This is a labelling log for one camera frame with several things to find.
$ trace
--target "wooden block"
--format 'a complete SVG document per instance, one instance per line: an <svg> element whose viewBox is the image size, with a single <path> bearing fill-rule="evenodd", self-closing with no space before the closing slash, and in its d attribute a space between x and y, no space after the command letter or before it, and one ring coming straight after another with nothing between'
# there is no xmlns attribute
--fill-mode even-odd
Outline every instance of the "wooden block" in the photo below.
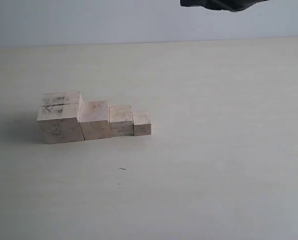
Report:
<svg viewBox="0 0 298 240"><path fill-rule="evenodd" d="M82 103L79 124L85 140L111 138L108 102Z"/></svg>
<svg viewBox="0 0 298 240"><path fill-rule="evenodd" d="M111 106L109 124L113 137L133 135L133 111L130 105Z"/></svg>
<svg viewBox="0 0 298 240"><path fill-rule="evenodd" d="M147 112L133 113L133 131L135 136L151 135L151 119Z"/></svg>
<svg viewBox="0 0 298 240"><path fill-rule="evenodd" d="M43 95L37 122L48 144L84 140L79 126L82 101L80 92Z"/></svg>

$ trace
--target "light wooden block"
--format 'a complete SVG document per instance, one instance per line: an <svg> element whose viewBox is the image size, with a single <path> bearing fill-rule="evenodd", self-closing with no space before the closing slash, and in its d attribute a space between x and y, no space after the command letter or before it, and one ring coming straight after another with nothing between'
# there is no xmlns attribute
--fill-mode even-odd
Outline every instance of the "light wooden block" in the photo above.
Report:
<svg viewBox="0 0 298 240"><path fill-rule="evenodd" d="M133 113L134 136L151 135L151 119L145 111L135 111Z"/></svg>
<svg viewBox="0 0 298 240"><path fill-rule="evenodd" d="M111 106L109 124L113 137L134 134L133 111L130 105Z"/></svg>
<svg viewBox="0 0 298 240"><path fill-rule="evenodd" d="M43 95L37 122L48 144L84 140L79 126L82 101L80 92Z"/></svg>
<svg viewBox="0 0 298 240"><path fill-rule="evenodd" d="M108 102L82 103L79 124L85 140L111 138Z"/></svg>

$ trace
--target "large wooden block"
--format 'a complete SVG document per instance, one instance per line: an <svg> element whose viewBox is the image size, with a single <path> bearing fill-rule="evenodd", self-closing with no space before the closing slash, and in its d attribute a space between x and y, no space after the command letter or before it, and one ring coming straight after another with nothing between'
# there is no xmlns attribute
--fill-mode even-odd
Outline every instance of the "large wooden block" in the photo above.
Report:
<svg viewBox="0 0 298 240"><path fill-rule="evenodd" d="M48 144L84 140L79 126L82 101L78 91L43 95L37 122Z"/></svg>
<svg viewBox="0 0 298 240"><path fill-rule="evenodd" d="M151 119L147 112L133 113L133 131L135 136L151 135Z"/></svg>
<svg viewBox="0 0 298 240"><path fill-rule="evenodd" d="M111 138L108 102L82 103L79 124L85 140Z"/></svg>
<svg viewBox="0 0 298 240"><path fill-rule="evenodd" d="M134 134L133 111L130 105L111 106L109 124L113 137Z"/></svg>

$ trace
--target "wooden cube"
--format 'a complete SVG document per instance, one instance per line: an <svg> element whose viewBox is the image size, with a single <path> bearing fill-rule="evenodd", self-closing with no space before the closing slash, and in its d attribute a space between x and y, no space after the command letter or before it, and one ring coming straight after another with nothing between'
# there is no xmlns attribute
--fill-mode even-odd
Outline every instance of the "wooden cube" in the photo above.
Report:
<svg viewBox="0 0 298 240"><path fill-rule="evenodd" d="M85 140L111 138L108 102L82 103L79 124Z"/></svg>
<svg viewBox="0 0 298 240"><path fill-rule="evenodd" d="M82 102L79 91L43 95L37 122L48 144L84 140L79 126Z"/></svg>
<svg viewBox="0 0 298 240"><path fill-rule="evenodd" d="M145 111L135 111L133 113L134 136L151 135L151 119Z"/></svg>
<svg viewBox="0 0 298 240"><path fill-rule="evenodd" d="M109 124L113 137L134 134L133 112L130 105L111 106Z"/></svg>

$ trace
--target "black object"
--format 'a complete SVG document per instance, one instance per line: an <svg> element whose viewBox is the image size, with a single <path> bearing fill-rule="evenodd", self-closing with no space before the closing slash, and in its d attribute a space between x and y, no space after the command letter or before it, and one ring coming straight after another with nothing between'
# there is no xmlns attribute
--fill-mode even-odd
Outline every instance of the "black object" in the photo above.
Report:
<svg viewBox="0 0 298 240"><path fill-rule="evenodd" d="M180 0L182 7L204 7L210 10L240 12L268 0Z"/></svg>

